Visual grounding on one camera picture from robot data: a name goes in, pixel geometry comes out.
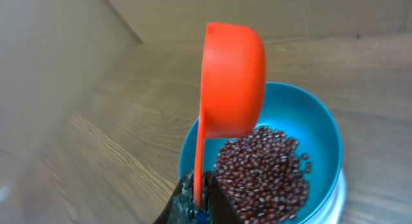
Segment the orange plastic measuring scoop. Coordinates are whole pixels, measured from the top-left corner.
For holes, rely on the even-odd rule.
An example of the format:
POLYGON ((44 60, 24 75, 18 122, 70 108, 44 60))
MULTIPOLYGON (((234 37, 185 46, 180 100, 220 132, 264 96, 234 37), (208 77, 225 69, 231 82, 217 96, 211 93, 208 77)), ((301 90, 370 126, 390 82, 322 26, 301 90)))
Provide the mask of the orange plastic measuring scoop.
POLYGON ((208 138, 250 133, 260 116, 266 77, 261 37, 248 26, 208 23, 203 45, 193 200, 202 202, 204 144, 208 138))

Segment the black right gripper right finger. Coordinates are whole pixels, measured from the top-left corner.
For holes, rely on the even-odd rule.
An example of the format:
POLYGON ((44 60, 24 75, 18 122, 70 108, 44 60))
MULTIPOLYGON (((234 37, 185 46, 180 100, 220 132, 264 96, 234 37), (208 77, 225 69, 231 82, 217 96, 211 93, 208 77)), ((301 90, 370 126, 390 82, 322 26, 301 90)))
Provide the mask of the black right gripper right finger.
POLYGON ((215 224, 244 224, 229 201, 222 184, 218 181, 216 171, 205 171, 206 198, 215 224))

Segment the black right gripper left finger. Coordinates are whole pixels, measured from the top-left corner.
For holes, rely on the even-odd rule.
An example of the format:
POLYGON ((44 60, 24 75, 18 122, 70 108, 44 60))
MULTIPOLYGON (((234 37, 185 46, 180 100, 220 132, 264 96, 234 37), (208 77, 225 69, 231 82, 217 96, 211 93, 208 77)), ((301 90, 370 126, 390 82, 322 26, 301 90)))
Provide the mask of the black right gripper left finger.
POLYGON ((193 171, 181 177, 165 208, 153 224, 195 223, 195 208, 192 192, 193 171))

